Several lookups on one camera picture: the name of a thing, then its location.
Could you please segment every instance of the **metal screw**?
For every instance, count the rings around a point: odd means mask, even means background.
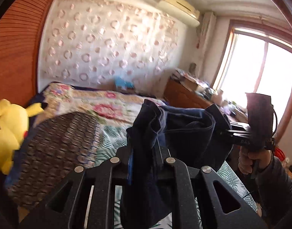
[[[82,166],[77,166],[77,167],[75,167],[74,171],[77,172],[77,173],[83,172],[83,167]]]
[[[169,163],[169,164],[173,164],[176,160],[173,158],[173,157],[168,157],[166,159],[166,162]]]
[[[118,157],[112,157],[112,158],[110,158],[110,162],[116,164],[116,163],[119,162],[119,158]]]
[[[204,172],[204,173],[211,173],[211,171],[212,171],[212,168],[211,167],[209,167],[209,166],[203,166],[202,168],[202,171]]]

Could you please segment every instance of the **wooden window frame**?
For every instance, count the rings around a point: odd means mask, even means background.
[[[224,43],[224,47],[223,47],[223,53],[222,53],[222,56],[220,58],[220,64],[218,65],[218,68],[217,68],[217,71],[215,73],[215,76],[214,76],[214,79],[212,81],[212,84],[211,84],[211,87],[213,86],[216,86],[217,87],[217,77],[218,77],[218,74],[220,72],[220,68],[222,65],[224,65],[224,69],[226,68],[227,66],[227,62],[228,59],[230,60],[230,54],[232,54],[232,51],[231,51],[231,47],[228,48],[228,44],[230,44],[230,40],[234,40],[234,34],[236,34],[237,32],[235,32],[234,28],[236,27],[239,27],[239,28],[248,28],[248,29],[252,29],[252,30],[259,30],[259,31],[262,31],[264,32],[265,34],[268,34],[268,35],[274,35],[275,37],[281,39],[281,40],[284,40],[285,42],[288,42],[292,45],[292,35],[287,33],[287,32],[284,32],[282,30],[279,30],[279,29],[276,29],[274,27],[270,27],[268,25],[263,25],[263,24],[259,24],[259,23],[254,23],[254,22],[249,22],[249,21],[241,21],[241,20],[230,20],[230,24],[229,24],[229,28],[228,28],[228,37],[226,38],[226,41]],[[248,36],[253,36],[255,38],[260,38],[260,39],[266,39],[265,41],[267,42],[265,44],[265,51],[268,50],[268,42],[269,43],[273,43],[279,47],[282,47],[284,49],[286,49],[287,51],[290,51],[292,53],[292,49],[290,49],[289,47],[286,47],[284,44],[282,43],[278,43],[274,40],[271,40],[270,38],[267,38],[267,37],[264,37],[264,36],[258,36],[258,35],[252,35],[252,34],[249,34],[249,33],[244,33],[244,32],[241,32],[241,34],[244,34],[244,35],[248,35]],[[256,90],[258,89],[258,86],[259,86],[259,83],[261,81],[261,75],[263,73],[263,70],[264,70],[264,66],[265,66],[265,60],[266,60],[266,55],[267,54],[264,54],[264,58],[263,58],[263,62],[262,62],[262,65],[261,65],[261,70],[260,70],[260,73],[259,73],[259,76],[258,76],[258,79],[256,81],[256,84],[255,84],[255,87],[254,87],[254,92],[256,92]],[[289,121],[291,119],[291,116],[292,116],[292,88],[291,88],[291,93],[290,93],[290,96],[289,96],[289,99],[288,99],[288,102],[287,102],[287,105],[286,105],[286,108],[285,108],[285,112],[278,124],[278,128],[277,128],[277,131],[275,133],[275,141],[276,143],[278,143],[284,132],[286,131],[286,128],[289,124]]]

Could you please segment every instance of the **yellow plush toy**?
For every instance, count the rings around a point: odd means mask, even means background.
[[[28,108],[0,101],[0,171],[7,175],[13,165],[14,150],[18,150],[27,136],[28,118],[41,113],[41,103]]]

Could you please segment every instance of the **window frame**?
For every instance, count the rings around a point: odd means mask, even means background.
[[[239,31],[236,30],[236,28],[246,28],[246,29],[250,29],[250,30],[256,30],[256,31],[261,31],[262,33],[265,33],[266,36],[261,36],[258,34],[253,34],[253,33],[249,33],[249,32],[244,32],[244,31]],[[269,43],[273,43],[281,48],[284,48],[285,50],[289,51],[292,53],[292,47],[287,46],[281,42],[279,42],[280,40],[292,45],[292,35],[284,32],[280,29],[274,28],[274,27],[270,27],[268,25],[264,25],[264,24],[259,24],[259,23],[254,23],[254,22],[249,22],[249,21],[240,21],[240,20],[230,20],[230,24],[229,24],[229,28],[228,28],[228,33],[227,33],[227,38],[224,44],[224,48],[223,48],[223,52],[220,58],[220,63],[217,67],[214,79],[211,83],[211,87],[218,87],[218,85],[221,83],[221,79],[223,78],[223,76],[225,75],[224,73],[227,71],[226,68],[228,66],[228,61],[230,61],[231,57],[230,54],[232,54],[233,49],[234,49],[234,40],[236,40],[236,35],[237,34],[244,34],[247,36],[252,36],[255,38],[259,38],[264,40],[265,43],[265,51],[268,50],[268,44]],[[264,58],[263,58],[263,62],[262,62],[262,66],[261,66],[261,70],[258,76],[258,79],[256,81],[255,87],[254,87],[254,92],[256,92],[259,83],[261,81],[261,76],[264,70],[264,66],[265,66],[265,60],[266,60],[266,53],[264,54]],[[276,143],[278,143],[284,132],[286,131],[286,128],[289,124],[289,121],[291,119],[292,116],[292,88],[291,88],[291,93],[285,108],[285,112],[278,124],[278,128],[277,131],[275,133],[275,141]]]

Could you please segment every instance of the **person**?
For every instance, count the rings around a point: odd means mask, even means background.
[[[255,181],[270,223],[274,229],[291,229],[292,179],[271,151],[249,152],[241,147],[238,168],[243,174],[252,173],[253,160],[259,160]]]

